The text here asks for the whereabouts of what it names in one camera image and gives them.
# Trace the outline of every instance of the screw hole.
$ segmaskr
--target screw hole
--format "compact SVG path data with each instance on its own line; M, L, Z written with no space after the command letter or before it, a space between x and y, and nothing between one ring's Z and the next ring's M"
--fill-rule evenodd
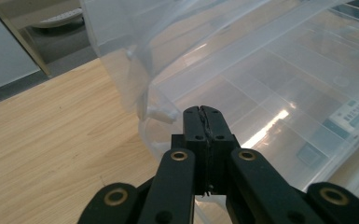
M174 161L184 161L185 159L187 159L187 154L183 151L175 151L171 153L171 158Z
M332 188L322 188L319 193L328 202L336 205L347 205L349 203L348 197L341 191Z
M252 161L255 159L255 154L250 151L242 151L242 152L240 152L239 156L241 159L243 159L245 161Z
M173 214L168 211L161 211L156 214L156 221L159 224L167 224L173 220Z
M299 212L289 211L287 217L292 223L302 224L305 223L305 217Z
M117 206L124 203L128 198L128 192L125 189L112 189L104 196L104 202L109 206Z

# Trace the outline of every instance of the floor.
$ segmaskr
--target floor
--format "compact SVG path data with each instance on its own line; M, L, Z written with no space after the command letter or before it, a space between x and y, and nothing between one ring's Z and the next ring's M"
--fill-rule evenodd
M0 102L97 58L82 20L48 30L29 27L28 32L51 74L39 71L0 87Z

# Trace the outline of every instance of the clear plastic container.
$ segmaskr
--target clear plastic container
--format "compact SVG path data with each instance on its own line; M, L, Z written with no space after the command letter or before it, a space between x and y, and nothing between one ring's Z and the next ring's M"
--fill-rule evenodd
M182 112L220 110L243 147L298 189L359 147L359 18L334 0L84 0L92 46L159 159Z

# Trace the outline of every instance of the brass screw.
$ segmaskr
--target brass screw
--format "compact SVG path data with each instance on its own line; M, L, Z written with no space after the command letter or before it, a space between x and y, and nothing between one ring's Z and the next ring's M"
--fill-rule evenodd
M184 161L185 159L187 159L187 153L185 153L184 151L175 151L171 153L171 158L174 161Z
M255 153L251 151L241 151L238 156L245 161L254 161Z
M341 191L332 188L322 188L319 193L328 202L336 205L347 205L350 200Z
M113 194L119 194L121 197L119 197L117 199L113 199L111 197ZM111 191L109 191L105 194L104 202L106 203L106 205L109 205L109 206L117 206L117 205L124 203L128 197L129 197L129 194L125 189L122 189L122 188L112 189Z

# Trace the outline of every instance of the wooden table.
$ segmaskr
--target wooden table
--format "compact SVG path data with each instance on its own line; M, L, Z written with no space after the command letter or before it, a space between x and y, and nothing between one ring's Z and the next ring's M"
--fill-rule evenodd
M0 223L76 223L104 185L155 174L119 98L97 59L0 103Z

